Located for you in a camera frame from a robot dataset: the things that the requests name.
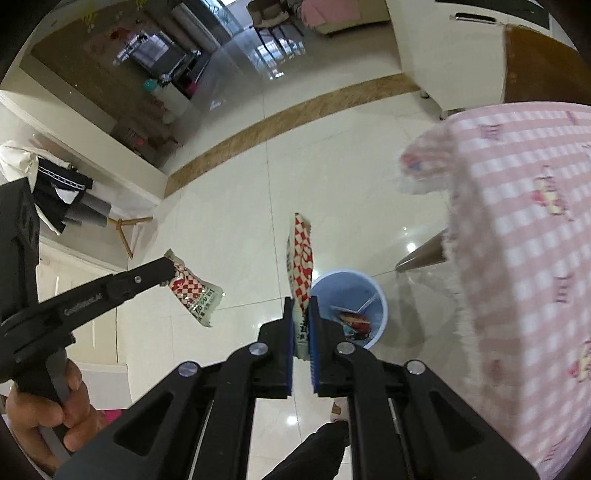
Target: snack wrapper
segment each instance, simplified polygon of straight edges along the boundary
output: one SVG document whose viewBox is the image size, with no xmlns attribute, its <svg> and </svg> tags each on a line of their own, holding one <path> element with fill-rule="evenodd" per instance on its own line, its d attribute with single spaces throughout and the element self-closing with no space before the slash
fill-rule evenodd
<svg viewBox="0 0 591 480">
<path fill-rule="evenodd" d="M 292 317 L 294 322 L 294 353 L 302 360 L 310 359 L 308 342 L 307 309 L 312 287 L 312 245 L 310 222 L 301 214 L 294 215 L 290 236 L 287 239 L 287 277 L 290 281 L 291 297 L 294 299 Z"/>
<path fill-rule="evenodd" d="M 165 285 L 201 325 L 211 327 L 210 316 L 222 301 L 223 290 L 194 275 L 172 250 L 164 256 L 172 260 L 177 270 L 175 277 Z"/>
</svg>

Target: finger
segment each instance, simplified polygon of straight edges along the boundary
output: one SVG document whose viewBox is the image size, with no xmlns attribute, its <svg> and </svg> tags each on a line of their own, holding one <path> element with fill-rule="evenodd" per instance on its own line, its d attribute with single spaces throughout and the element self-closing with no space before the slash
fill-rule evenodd
<svg viewBox="0 0 591 480">
<path fill-rule="evenodd" d="M 64 412 L 57 403 L 21 393 L 16 386 L 12 388 L 6 401 L 6 413 L 15 430 L 33 429 L 39 425 L 57 427 L 64 419 Z"/>
<path fill-rule="evenodd" d="M 105 426 L 105 417 L 91 407 L 88 418 L 68 431 L 64 437 L 64 445 L 69 451 L 77 452 Z"/>
<path fill-rule="evenodd" d="M 68 428 L 82 423 L 90 415 L 90 399 L 88 388 L 82 382 L 78 390 L 73 391 L 70 398 L 64 403 L 64 425 Z"/>
<path fill-rule="evenodd" d="M 59 461 L 50 452 L 38 429 L 11 430 L 21 449 L 35 464 L 48 473 L 52 473 L 59 468 Z"/>
<path fill-rule="evenodd" d="M 68 360 L 66 364 L 66 382 L 72 391 L 78 390 L 82 385 L 82 372 L 72 360 Z"/>
</svg>

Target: blue trash can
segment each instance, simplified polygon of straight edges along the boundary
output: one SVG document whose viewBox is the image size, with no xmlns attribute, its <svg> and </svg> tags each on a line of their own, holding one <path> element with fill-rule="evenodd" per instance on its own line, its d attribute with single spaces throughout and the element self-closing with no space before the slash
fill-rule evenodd
<svg viewBox="0 0 591 480">
<path fill-rule="evenodd" d="M 388 324 L 388 302 L 378 283 L 355 270 L 336 270 L 318 278 L 312 284 L 312 295 L 318 297 L 320 316 L 335 320 L 335 307 L 357 311 L 369 299 L 377 298 L 362 313 L 371 325 L 371 334 L 365 340 L 353 342 L 364 348 L 373 346 Z"/>
</svg>

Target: pink checkered tablecloth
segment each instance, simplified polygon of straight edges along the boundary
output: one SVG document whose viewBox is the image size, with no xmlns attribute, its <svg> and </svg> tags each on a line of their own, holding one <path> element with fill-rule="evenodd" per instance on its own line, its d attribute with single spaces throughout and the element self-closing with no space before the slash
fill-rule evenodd
<svg viewBox="0 0 591 480">
<path fill-rule="evenodd" d="M 450 190 L 469 402 L 552 479 L 591 427 L 591 108 L 459 113 L 400 169 L 407 192 Z"/>
</svg>

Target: white cabinet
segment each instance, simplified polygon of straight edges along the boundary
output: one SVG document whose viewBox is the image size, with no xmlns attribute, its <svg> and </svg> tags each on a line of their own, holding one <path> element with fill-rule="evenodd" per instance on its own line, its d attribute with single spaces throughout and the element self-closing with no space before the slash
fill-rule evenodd
<svg viewBox="0 0 591 480">
<path fill-rule="evenodd" d="M 504 28 L 549 29 L 496 10 L 435 0 L 386 0 L 402 70 L 444 111 L 501 103 Z"/>
</svg>

